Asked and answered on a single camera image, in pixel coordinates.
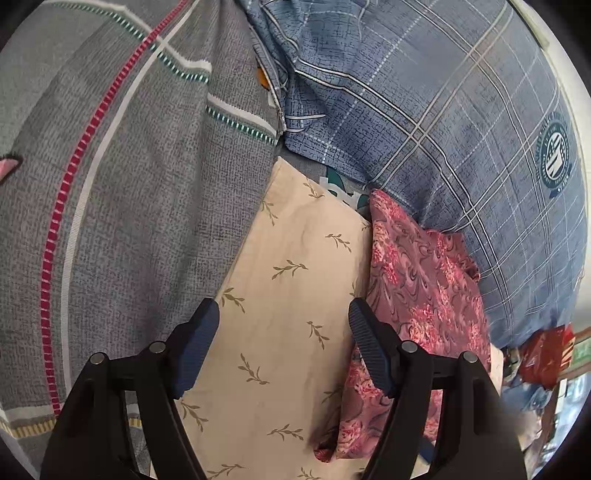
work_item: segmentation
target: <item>yellow striped border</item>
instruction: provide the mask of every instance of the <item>yellow striped border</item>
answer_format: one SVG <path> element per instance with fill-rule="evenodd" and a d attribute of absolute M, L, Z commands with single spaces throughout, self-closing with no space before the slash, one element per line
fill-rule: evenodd
<path fill-rule="evenodd" d="M 134 417 L 128 419 L 129 426 L 140 429 L 142 427 L 141 419 Z M 35 437 L 42 435 L 47 432 L 51 432 L 56 426 L 56 419 L 51 418 L 46 421 L 39 423 L 33 423 L 31 425 L 23 425 L 20 427 L 12 428 L 4 419 L 0 419 L 0 429 L 4 430 L 14 439 L 23 439 L 28 437 Z"/>

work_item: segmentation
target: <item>metal screw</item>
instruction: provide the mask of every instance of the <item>metal screw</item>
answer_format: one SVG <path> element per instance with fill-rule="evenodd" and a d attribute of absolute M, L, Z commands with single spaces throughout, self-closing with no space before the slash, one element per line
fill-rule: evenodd
<path fill-rule="evenodd" d="M 150 352 L 152 353 L 162 353 L 166 350 L 166 343 L 164 342 L 152 342 L 150 344 Z"/>
<path fill-rule="evenodd" d="M 468 362 L 469 364 L 475 364 L 476 361 L 478 360 L 478 357 L 476 356 L 476 354 L 472 353 L 472 352 L 464 352 L 463 357 L 464 357 L 464 360 L 466 362 Z"/>
<path fill-rule="evenodd" d="M 93 353 L 90 357 L 90 363 L 93 365 L 100 365 L 105 359 L 105 354 L 102 352 Z"/>
<path fill-rule="evenodd" d="M 411 342 L 410 340 L 405 340 L 402 342 L 402 350 L 404 350 L 406 353 L 414 353 L 417 351 L 417 349 L 417 344 Z"/>

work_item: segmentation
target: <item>green dotted stripe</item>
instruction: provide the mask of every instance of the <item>green dotted stripe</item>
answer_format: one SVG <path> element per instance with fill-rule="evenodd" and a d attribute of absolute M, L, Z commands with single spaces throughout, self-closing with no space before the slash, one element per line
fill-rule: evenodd
<path fill-rule="evenodd" d="M 121 25 L 127 32 L 129 32 L 133 37 L 137 38 L 139 41 L 143 41 L 147 35 L 140 29 L 137 25 L 131 22 L 127 17 L 123 15 L 119 15 L 117 12 L 113 12 L 111 10 L 105 10 L 104 8 L 95 7 L 94 5 L 84 5 L 84 4 L 70 4 L 70 3 L 54 3 L 49 5 L 57 5 L 58 7 L 63 8 L 70 8 L 73 10 L 82 10 L 85 12 L 91 12 L 98 15 L 105 15 L 107 17 L 111 17 L 115 20 L 116 23 Z M 150 50 L 156 50 L 157 46 L 152 43 L 150 45 Z M 189 73 L 185 70 L 179 69 L 178 65 L 170 59 L 164 52 L 160 52 L 158 54 L 158 58 L 164 63 L 164 65 L 173 72 L 176 76 L 182 78 L 183 80 L 188 80 L 189 82 L 201 82 L 201 83 L 208 83 L 209 82 L 209 72 L 205 72 L 204 70 L 200 71 L 200 73 Z"/>
<path fill-rule="evenodd" d="M 53 3 L 53 4 L 49 4 L 49 5 L 57 5 L 58 7 L 70 8 L 70 9 L 75 9 L 75 10 L 82 10 L 85 12 L 91 12 L 91 13 L 95 13 L 98 15 L 105 15 L 105 16 L 110 17 L 113 20 L 115 20 L 116 23 L 121 25 L 127 32 L 129 32 L 132 36 L 137 38 L 139 41 L 143 41 L 147 36 L 144 34 L 144 32 L 137 25 L 135 25 L 133 22 L 131 22 L 125 16 L 119 15 L 117 12 L 113 12 L 111 10 L 105 10 L 104 8 L 96 7 L 94 5 L 71 4 L 71 3 L 61 3 L 61 2 L 57 2 L 57 3 Z M 156 44 L 152 43 L 150 45 L 151 51 L 156 50 L 156 48 L 157 48 Z M 179 77 L 183 80 L 187 80 L 189 82 L 200 82 L 200 83 L 205 83 L 205 84 L 209 83 L 208 72 L 189 73 L 187 71 L 179 69 L 177 64 L 175 64 L 175 62 L 172 61 L 172 59 L 170 59 L 170 57 L 167 56 L 163 51 L 161 51 L 158 54 L 158 58 L 162 61 L 162 63 L 165 65 L 165 67 L 167 67 L 172 73 L 174 73 L 177 77 Z M 265 133 L 261 130 L 258 130 L 256 128 L 253 128 L 251 125 L 241 123 L 241 122 L 229 117 L 226 113 L 223 113 L 222 111 L 218 111 L 218 110 L 211 108 L 209 106 L 207 107 L 206 110 L 207 110 L 207 113 L 215 120 L 218 120 L 220 122 L 224 122 L 226 125 L 228 125 L 232 128 L 235 128 L 236 130 L 240 130 L 240 132 L 244 132 L 246 135 L 250 135 L 251 137 L 257 138 L 259 140 L 262 140 L 263 142 L 266 142 L 266 143 L 269 143 L 272 145 L 275 145 L 277 143 L 275 140 L 275 137 L 271 137 L 267 133 Z"/>
<path fill-rule="evenodd" d="M 275 137 L 272 137 L 261 130 L 253 128 L 251 125 L 243 124 L 233 118 L 229 117 L 227 114 L 216 110 L 215 108 L 210 107 L 209 105 L 206 108 L 207 113 L 215 120 L 218 120 L 226 125 L 235 128 L 236 130 L 240 130 L 240 132 L 244 132 L 246 135 L 250 135 L 251 137 L 257 138 L 259 140 L 263 140 L 263 142 L 275 145 Z"/>

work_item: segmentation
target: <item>leaf pattern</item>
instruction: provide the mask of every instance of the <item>leaf pattern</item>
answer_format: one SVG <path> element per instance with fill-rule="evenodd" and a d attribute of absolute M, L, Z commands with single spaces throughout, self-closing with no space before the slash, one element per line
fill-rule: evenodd
<path fill-rule="evenodd" d="M 269 207 L 272 207 L 273 204 L 270 202 L 266 202 L 265 200 L 263 200 L 261 202 L 261 211 L 262 212 L 267 212 L 267 215 L 269 215 L 269 218 L 271 219 L 271 225 L 275 226 L 275 220 L 277 220 L 279 217 L 277 215 L 275 215 L 271 209 Z"/>
<path fill-rule="evenodd" d="M 187 418 L 187 413 L 188 413 L 189 415 L 191 415 L 195 419 L 197 426 L 203 432 L 203 423 L 207 422 L 208 420 L 197 415 L 197 412 L 195 411 L 201 407 L 199 407 L 197 405 L 188 405 L 187 403 L 185 403 L 184 400 L 181 400 L 181 406 L 183 408 L 183 420 L 185 418 Z"/>
<path fill-rule="evenodd" d="M 208 470 L 207 473 L 210 473 L 211 475 L 207 477 L 207 480 L 212 480 L 213 478 L 217 478 L 218 476 L 220 476 L 222 473 L 225 473 L 226 476 L 230 475 L 230 472 L 232 472 L 234 469 L 236 468 L 246 468 L 242 465 L 238 465 L 237 463 L 235 463 L 234 465 L 225 465 L 224 463 L 222 464 L 222 469 L 215 472 L 213 470 Z"/>
<path fill-rule="evenodd" d="M 337 385 L 334 390 L 332 390 L 332 391 L 329 390 L 329 391 L 324 392 L 326 397 L 324 398 L 322 403 L 329 401 L 334 395 L 341 394 L 342 392 L 343 392 L 343 385 Z"/>
<path fill-rule="evenodd" d="M 278 434 L 281 436 L 281 440 L 285 441 L 285 435 L 291 435 L 293 438 L 304 440 L 304 437 L 302 435 L 299 435 L 299 433 L 302 431 L 302 429 L 288 430 L 287 427 L 289 427 L 289 426 L 290 426 L 290 424 L 288 423 L 282 429 L 273 429 L 269 433 L 267 433 L 267 436 Z"/>
<path fill-rule="evenodd" d="M 306 323 L 310 325 L 310 336 L 308 338 L 312 337 L 312 335 L 316 335 L 316 337 L 318 338 L 318 342 L 322 345 L 322 350 L 324 350 L 324 341 L 330 340 L 330 338 L 322 336 L 320 334 L 320 329 L 322 328 L 322 325 L 314 325 L 312 321 Z"/>
<path fill-rule="evenodd" d="M 244 358 L 244 355 L 242 353 L 240 354 L 240 358 L 242 358 L 242 363 L 244 363 L 244 365 L 239 365 L 238 370 L 244 370 L 245 372 L 248 372 L 250 377 L 246 379 L 247 382 L 259 382 L 260 385 L 267 385 L 268 383 L 270 383 L 266 380 L 261 380 L 261 377 L 259 377 L 258 373 L 261 367 L 257 368 L 256 373 L 254 373 L 251 369 L 250 364 L 246 361 L 246 358 Z"/>
<path fill-rule="evenodd" d="M 301 475 L 298 475 L 297 478 L 303 478 L 304 480 L 321 480 L 321 476 L 313 476 L 312 469 L 310 469 L 310 473 L 306 473 L 304 467 L 301 468 Z"/>
<path fill-rule="evenodd" d="M 351 242 L 346 242 L 345 240 L 343 240 L 341 238 L 341 235 L 342 233 L 339 233 L 338 235 L 330 233 L 326 235 L 324 238 L 332 238 L 332 240 L 335 241 L 336 248 L 338 248 L 339 245 L 343 245 L 349 251 L 349 253 L 351 253 L 351 247 L 349 246 Z"/>
<path fill-rule="evenodd" d="M 312 193 L 309 193 L 308 194 L 308 197 L 313 197 L 315 199 L 319 199 L 319 198 L 322 198 L 324 196 L 323 193 L 320 193 L 320 194 L 316 193 L 316 191 L 312 187 L 311 182 L 309 180 L 308 180 L 308 183 L 304 183 L 304 185 L 306 185 L 310 189 L 310 191 L 312 192 Z"/>
<path fill-rule="evenodd" d="M 243 298 L 239 298 L 239 297 L 235 297 L 234 295 L 232 295 L 230 292 L 234 290 L 234 287 L 231 288 L 227 288 L 226 290 L 223 291 L 222 293 L 222 307 L 226 304 L 226 299 L 228 299 L 229 301 L 234 302 L 236 305 L 238 305 L 240 307 L 240 309 L 242 310 L 242 313 L 246 313 L 244 311 L 244 307 L 242 306 L 242 302 L 244 301 Z"/>
<path fill-rule="evenodd" d="M 301 268 L 302 270 L 308 270 L 303 263 L 295 264 L 291 260 L 287 260 L 287 265 L 285 267 L 273 267 L 273 270 L 277 270 L 277 273 L 271 277 L 271 280 L 275 280 L 279 275 L 283 274 L 283 272 L 287 272 L 291 270 L 291 276 L 293 277 L 296 271 Z"/>

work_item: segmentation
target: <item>pink fabric patch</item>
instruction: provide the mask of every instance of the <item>pink fabric patch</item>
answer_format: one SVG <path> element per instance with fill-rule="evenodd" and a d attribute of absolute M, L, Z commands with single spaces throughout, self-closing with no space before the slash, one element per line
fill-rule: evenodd
<path fill-rule="evenodd" d="M 476 285 L 480 275 L 462 234 L 423 230 L 381 190 L 371 193 L 369 206 L 374 241 L 367 302 L 376 317 L 429 353 L 457 357 L 470 350 L 490 371 L 488 323 Z M 441 400 L 440 390 L 431 393 L 424 430 L 431 441 L 437 438 Z M 340 423 L 325 432 L 316 458 L 370 457 L 391 406 L 392 400 L 374 387 L 355 346 Z"/>
<path fill-rule="evenodd" d="M 0 160 L 0 181 L 18 166 L 18 160 L 3 158 Z"/>

